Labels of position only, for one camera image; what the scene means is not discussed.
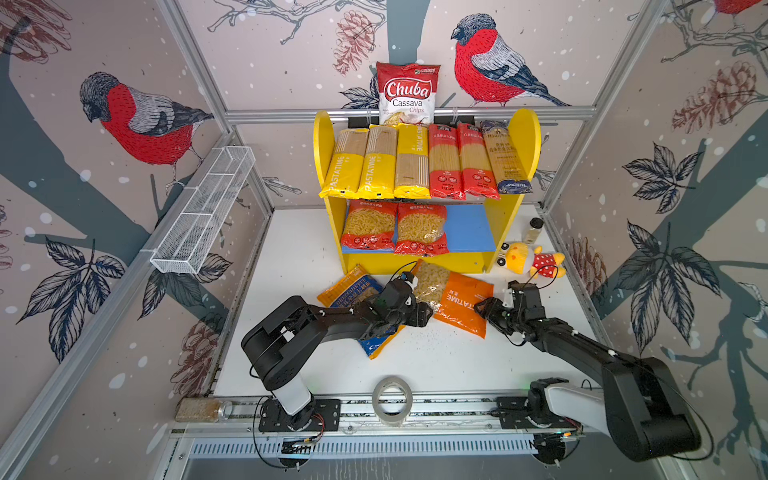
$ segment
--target tape roll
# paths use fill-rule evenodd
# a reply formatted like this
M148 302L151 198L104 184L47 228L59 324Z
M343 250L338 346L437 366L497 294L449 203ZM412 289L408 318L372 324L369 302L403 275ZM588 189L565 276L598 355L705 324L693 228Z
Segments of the tape roll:
M400 413L396 413L395 415L390 415L389 413L385 412L384 409L382 409L381 403L379 403L379 397L381 397L382 392L390 387L401 389L406 396L405 406L403 406ZM411 393L411 387L409 387L404 380L396 376L388 376L379 382L379 384L373 390L372 400L373 411L376 416L379 417L379 420L381 420L384 425L391 427L401 426L408 418L408 415L411 413L411 408L413 407L413 393Z

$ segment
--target fusilli pasta bag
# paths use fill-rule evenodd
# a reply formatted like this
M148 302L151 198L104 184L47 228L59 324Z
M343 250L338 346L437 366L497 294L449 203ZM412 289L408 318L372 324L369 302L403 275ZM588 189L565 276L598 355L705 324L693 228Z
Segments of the fusilli pasta bag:
M351 200L341 244L360 250L394 248L397 204Z
M448 238L443 230L447 219L445 205L400 204L395 253L422 257L448 253Z

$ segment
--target stuffed toy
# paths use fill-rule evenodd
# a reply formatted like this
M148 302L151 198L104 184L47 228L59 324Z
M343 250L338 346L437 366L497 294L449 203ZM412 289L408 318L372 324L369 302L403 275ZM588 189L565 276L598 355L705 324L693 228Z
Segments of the stuffed toy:
M529 247L525 243L513 243L507 249L506 255L499 258L497 263L501 266L506 265L508 269L518 275L527 271L533 278L537 275L536 270L538 270L538 275L547 278L564 276L565 268L561 265L565 260L565 255L562 253L542 253L541 250L541 247Z

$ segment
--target blue pasta package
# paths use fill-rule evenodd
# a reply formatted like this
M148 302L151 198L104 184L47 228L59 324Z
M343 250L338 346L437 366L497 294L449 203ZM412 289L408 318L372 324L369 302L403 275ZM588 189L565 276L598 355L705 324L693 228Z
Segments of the blue pasta package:
M317 296L317 300L330 308L348 307L369 296L381 293L383 287L375 278L360 265L355 265L344 278L336 285L330 287L325 292ZM384 346L397 335L405 326L391 326L385 335L373 337L368 340L358 340L358 343L365 350L366 355L371 360L375 359L382 351Z

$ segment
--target wire mesh basket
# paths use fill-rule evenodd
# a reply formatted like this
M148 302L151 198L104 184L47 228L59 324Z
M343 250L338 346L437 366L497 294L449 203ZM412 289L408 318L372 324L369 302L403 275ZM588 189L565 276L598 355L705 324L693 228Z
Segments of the wire mesh basket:
M249 147L224 147L174 221L151 262L162 273L198 273L256 159Z

